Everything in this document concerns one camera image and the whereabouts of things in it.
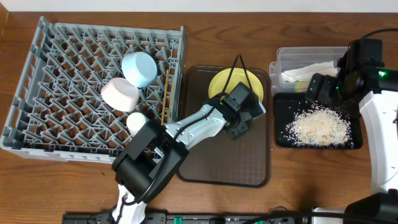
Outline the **yellow green wrapper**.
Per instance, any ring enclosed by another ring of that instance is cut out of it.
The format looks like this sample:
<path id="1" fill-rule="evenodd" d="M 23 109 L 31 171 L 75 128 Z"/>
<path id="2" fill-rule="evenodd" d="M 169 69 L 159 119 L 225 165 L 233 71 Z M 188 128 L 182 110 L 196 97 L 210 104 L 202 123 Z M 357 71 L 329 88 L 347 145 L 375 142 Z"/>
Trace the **yellow green wrapper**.
<path id="1" fill-rule="evenodd" d="M 299 80 L 297 82 L 294 83 L 294 91 L 296 93 L 301 93 L 301 92 L 306 92 L 309 86 L 309 81 L 302 81 Z"/>

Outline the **white napkin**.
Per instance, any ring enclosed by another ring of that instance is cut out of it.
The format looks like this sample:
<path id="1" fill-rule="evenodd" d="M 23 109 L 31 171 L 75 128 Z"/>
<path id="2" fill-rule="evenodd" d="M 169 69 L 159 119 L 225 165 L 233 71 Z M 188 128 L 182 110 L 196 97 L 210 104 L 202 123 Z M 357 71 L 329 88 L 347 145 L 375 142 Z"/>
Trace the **white napkin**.
<path id="1" fill-rule="evenodd" d="M 309 82 L 316 73 L 335 77 L 338 68 L 334 66 L 334 61 L 314 63 L 306 67 L 286 70 L 281 73 L 281 77 L 284 82 Z"/>

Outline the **yellow round plate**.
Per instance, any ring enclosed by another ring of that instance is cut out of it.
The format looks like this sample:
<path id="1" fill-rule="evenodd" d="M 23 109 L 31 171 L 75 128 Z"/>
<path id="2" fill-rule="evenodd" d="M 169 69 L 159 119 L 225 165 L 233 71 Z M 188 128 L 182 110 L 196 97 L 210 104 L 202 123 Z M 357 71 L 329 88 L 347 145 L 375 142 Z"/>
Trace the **yellow round plate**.
<path id="1" fill-rule="evenodd" d="M 214 97 L 218 93 L 221 93 L 225 83 L 227 81 L 228 75 L 231 69 L 227 68 L 220 72 L 218 72 L 210 82 L 209 89 L 208 89 L 208 96 L 209 98 Z M 253 92 L 258 96 L 259 101 L 262 102 L 264 98 L 264 90 L 260 80 L 258 79 L 255 74 L 247 70 L 247 74 L 249 77 L 249 81 L 252 86 Z M 228 82 L 228 86 L 226 87 L 225 92 L 231 93 L 235 86 L 239 83 L 243 82 L 247 87 L 249 87 L 248 80 L 246 78 L 246 74 L 243 68 L 235 68 L 231 75 L 231 78 Z"/>

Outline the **wooden chopstick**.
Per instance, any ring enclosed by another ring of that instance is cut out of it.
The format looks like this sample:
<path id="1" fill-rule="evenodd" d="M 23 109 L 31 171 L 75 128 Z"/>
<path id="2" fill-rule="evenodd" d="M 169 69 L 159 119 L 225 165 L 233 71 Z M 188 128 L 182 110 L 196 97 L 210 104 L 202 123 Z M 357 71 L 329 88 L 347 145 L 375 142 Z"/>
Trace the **wooden chopstick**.
<path id="1" fill-rule="evenodd" d="M 167 102 L 167 91 L 168 91 L 168 87 L 169 87 L 169 75 L 170 75 L 170 70 L 168 69 L 166 71 L 166 78 L 165 78 L 165 84 L 164 84 L 164 97 L 163 97 L 163 103 L 162 103 L 161 125 L 164 124 L 164 119 L 165 119 L 165 107 L 166 107 L 166 102 Z"/>
<path id="2" fill-rule="evenodd" d="M 167 117 L 167 124 L 170 123 L 170 119 L 172 117 L 172 103 L 173 103 L 173 90 L 174 90 L 174 84 L 175 84 L 175 76 L 172 79 L 172 88 L 171 88 L 171 92 L 170 92 L 170 99 L 169 99 L 169 107 L 168 107 L 168 117 Z"/>

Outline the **small white cup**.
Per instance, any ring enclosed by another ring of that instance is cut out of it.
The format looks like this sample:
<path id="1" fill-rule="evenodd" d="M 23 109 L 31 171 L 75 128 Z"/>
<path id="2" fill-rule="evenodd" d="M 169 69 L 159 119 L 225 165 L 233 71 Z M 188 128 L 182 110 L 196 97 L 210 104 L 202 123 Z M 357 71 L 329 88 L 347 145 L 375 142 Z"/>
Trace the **small white cup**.
<path id="1" fill-rule="evenodd" d="M 127 129 L 129 130 L 130 135 L 135 136 L 148 120 L 148 117 L 140 112 L 131 113 L 126 120 Z"/>

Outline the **light blue bowl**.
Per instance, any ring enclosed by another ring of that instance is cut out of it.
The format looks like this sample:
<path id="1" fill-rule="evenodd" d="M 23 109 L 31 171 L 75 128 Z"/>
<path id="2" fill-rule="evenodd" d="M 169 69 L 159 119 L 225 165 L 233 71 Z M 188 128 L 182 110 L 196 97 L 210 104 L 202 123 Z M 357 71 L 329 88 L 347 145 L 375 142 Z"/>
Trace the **light blue bowl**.
<path id="1" fill-rule="evenodd" d="M 145 88 L 157 77 L 155 60 L 145 52 L 126 54 L 121 62 L 125 79 L 137 88 Z"/>

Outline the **white bowl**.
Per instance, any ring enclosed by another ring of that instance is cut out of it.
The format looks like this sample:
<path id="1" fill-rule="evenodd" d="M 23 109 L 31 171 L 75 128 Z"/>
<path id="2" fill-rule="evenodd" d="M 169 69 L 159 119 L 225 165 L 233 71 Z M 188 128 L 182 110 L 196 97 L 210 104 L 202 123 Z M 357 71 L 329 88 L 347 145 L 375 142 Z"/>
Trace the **white bowl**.
<path id="1" fill-rule="evenodd" d="M 125 78 L 113 78 L 101 89 L 103 100 L 112 108 L 132 112 L 139 101 L 139 90 Z"/>

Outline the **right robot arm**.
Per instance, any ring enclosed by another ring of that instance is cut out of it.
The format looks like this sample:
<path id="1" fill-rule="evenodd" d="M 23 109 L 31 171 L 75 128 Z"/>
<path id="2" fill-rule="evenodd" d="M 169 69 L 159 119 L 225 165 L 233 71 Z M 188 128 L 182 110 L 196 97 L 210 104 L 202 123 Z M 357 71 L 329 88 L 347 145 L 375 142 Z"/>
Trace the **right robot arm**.
<path id="1" fill-rule="evenodd" d="M 305 97 L 364 120 L 371 156 L 371 194 L 349 204 L 344 216 L 397 223 L 397 70 L 382 61 L 382 41 L 349 43 L 335 77 L 316 73 Z"/>

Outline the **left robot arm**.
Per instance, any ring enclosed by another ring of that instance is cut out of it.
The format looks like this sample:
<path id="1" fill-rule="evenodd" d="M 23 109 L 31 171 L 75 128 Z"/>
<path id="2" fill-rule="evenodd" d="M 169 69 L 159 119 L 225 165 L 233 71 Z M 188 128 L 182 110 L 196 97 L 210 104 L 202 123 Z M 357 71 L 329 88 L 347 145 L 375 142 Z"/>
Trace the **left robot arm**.
<path id="1" fill-rule="evenodd" d="M 142 223 L 146 205 L 170 182 L 191 147 L 224 129 L 236 139 L 263 112 L 253 96 L 220 93 L 176 123 L 146 122 L 112 164 L 119 187 L 113 223 Z"/>

